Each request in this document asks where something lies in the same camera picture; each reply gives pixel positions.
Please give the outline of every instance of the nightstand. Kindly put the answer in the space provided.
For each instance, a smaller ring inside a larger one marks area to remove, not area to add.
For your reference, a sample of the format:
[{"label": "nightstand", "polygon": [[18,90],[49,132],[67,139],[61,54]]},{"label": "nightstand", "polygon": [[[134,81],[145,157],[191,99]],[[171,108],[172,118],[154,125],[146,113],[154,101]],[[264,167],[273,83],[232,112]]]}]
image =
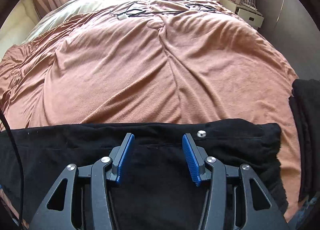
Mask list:
[{"label": "nightstand", "polygon": [[234,12],[238,16],[240,16],[245,22],[250,24],[252,28],[255,30],[258,30],[258,28],[261,27],[263,23],[263,17],[262,14],[258,11],[255,11],[249,7],[246,7],[241,4],[235,4],[234,2],[230,0],[219,0],[220,4],[230,10],[231,12]]}]

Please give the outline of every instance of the black cable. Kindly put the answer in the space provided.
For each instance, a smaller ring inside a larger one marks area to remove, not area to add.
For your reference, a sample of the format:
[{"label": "black cable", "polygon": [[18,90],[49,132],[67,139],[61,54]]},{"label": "black cable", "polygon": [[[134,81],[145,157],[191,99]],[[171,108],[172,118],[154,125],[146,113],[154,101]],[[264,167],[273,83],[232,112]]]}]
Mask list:
[{"label": "black cable", "polygon": [[19,211],[19,229],[22,229],[22,212],[23,212],[23,182],[24,182],[24,177],[23,177],[23,168],[22,168],[22,162],[21,162],[21,158],[18,152],[18,148],[16,145],[16,142],[14,140],[13,134],[11,132],[11,129],[9,127],[9,124],[6,120],[6,118],[4,117],[4,114],[2,112],[2,110],[0,109],[0,120],[4,126],[4,128],[7,131],[8,137],[10,139],[10,142],[12,144],[12,148],[14,150],[14,154],[16,155],[17,161],[18,161],[18,165],[19,165],[19,171],[20,171],[20,211]]}]

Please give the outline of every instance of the black cloth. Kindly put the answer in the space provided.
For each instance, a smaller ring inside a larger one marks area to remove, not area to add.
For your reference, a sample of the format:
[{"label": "black cloth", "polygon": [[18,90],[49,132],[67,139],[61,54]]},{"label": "black cloth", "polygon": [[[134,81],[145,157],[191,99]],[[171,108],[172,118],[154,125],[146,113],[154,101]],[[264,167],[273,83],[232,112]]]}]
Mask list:
[{"label": "black cloth", "polygon": [[296,79],[289,98],[301,153],[299,200],[320,191],[320,82]]},{"label": "black cloth", "polygon": [[[198,138],[199,130],[206,137]],[[196,229],[205,187],[192,182],[182,151],[182,136],[224,164],[247,163],[255,170],[282,213],[287,209],[280,178],[281,129],[276,123],[254,125],[242,119],[205,124],[74,124],[13,130],[24,166],[24,219],[36,209],[62,170],[108,156],[126,133],[135,135],[135,149],[121,187],[112,195],[120,229]],[[6,132],[0,133],[0,182],[17,209],[19,171]]]}]

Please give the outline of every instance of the bed sheet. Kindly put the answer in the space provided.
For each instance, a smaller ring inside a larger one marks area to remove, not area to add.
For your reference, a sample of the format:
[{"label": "bed sheet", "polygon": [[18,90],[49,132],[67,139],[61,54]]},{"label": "bed sheet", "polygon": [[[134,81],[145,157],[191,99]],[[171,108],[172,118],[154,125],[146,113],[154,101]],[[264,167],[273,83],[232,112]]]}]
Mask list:
[{"label": "bed sheet", "polygon": [[[191,2],[220,12],[125,20],[109,13],[132,3],[149,11],[187,10]],[[289,220],[298,209],[301,179],[288,103],[296,78],[281,53],[215,1],[74,0],[46,16],[24,45],[7,51],[0,63],[0,105],[11,128],[226,118],[276,122]]]}]

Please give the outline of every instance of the white drawer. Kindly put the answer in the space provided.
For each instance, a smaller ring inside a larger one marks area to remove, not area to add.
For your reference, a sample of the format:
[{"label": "white drawer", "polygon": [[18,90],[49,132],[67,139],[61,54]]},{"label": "white drawer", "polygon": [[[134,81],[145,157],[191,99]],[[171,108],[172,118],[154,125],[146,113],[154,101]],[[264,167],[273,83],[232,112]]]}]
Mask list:
[{"label": "white drawer", "polygon": [[260,15],[257,15],[252,12],[248,12],[243,9],[239,9],[238,16],[240,16],[244,21],[246,21],[251,26],[257,27],[257,28],[261,27],[263,19],[264,19]]}]

